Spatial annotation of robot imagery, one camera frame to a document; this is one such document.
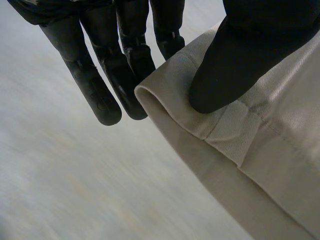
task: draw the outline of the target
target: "floor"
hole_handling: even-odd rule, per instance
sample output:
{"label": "floor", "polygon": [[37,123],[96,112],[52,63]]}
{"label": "floor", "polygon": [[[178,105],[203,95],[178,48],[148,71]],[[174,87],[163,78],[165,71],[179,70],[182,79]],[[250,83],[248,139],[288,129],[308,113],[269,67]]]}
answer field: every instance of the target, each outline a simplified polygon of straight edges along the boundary
{"label": "floor", "polygon": [[[189,43],[224,16],[222,0],[186,0],[181,35]],[[151,19],[147,42],[159,66]],[[101,125],[58,52],[5,0],[0,35],[0,240],[244,234],[149,119],[124,113],[119,124]]]}

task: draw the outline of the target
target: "beige cloth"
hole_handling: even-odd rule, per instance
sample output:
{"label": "beige cloth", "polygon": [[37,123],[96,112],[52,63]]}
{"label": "beige cloth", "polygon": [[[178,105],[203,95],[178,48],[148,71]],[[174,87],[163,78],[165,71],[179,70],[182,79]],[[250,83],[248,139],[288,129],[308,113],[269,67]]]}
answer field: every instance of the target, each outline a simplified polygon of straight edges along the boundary
{"label": "beige cloth", "polygon": [[254,239],[320,239],[320,33],[237,101],[200,114],[189,105],[188,89],[218,27],[164,63],[136,96]]}

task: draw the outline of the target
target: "folded fabric edge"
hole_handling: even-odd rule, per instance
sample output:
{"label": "folded fabric edge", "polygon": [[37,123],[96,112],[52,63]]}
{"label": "folded fabric edge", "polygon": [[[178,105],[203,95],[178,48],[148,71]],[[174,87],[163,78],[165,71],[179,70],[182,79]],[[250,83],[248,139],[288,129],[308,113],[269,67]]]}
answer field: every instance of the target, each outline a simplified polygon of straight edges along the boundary
{"label": "folded fabric edge", "polygon": [[179,157],[252,237],[259,240],[314,239],[236,164],[179,126],[152,92],[140,85],[135,93]]}

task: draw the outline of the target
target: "blurred floor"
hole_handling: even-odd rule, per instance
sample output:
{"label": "blurred floor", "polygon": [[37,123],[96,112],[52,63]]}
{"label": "blurred floor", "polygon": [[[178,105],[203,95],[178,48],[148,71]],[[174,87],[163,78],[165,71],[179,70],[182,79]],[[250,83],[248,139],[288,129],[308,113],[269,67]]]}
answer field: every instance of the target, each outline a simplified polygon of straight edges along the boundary
{"label": "blurred floor", "polygon": [[[181,35],[189,43],[224,15],[222,0],[187,0]],[[58,52],[5,0],[0,35],[1,240],[245,236],[149,119],[101,125]]]}

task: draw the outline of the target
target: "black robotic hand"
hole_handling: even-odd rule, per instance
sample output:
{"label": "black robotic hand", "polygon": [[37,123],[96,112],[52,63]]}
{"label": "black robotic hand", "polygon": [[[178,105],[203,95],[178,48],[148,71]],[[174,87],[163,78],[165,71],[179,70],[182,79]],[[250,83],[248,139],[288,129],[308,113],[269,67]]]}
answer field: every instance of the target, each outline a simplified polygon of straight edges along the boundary
{"label": "black robotic hand", "polygon": [[[145,38],[149,0],[8,1],[29,23],[40,25],[102,124],[118,123],[122,111],[94,66],[81,24],[127,114],[134,120],[147,117],[134,89],[155,70]],[[179,34],[185,0],[150,3],[156,41],[167,60],[185,46]]]}
{"label": "black robotic hand", "polygon": [[320,0],[223,0],[223,20],[189,90],[212,113],[237,100],[320,29]]}

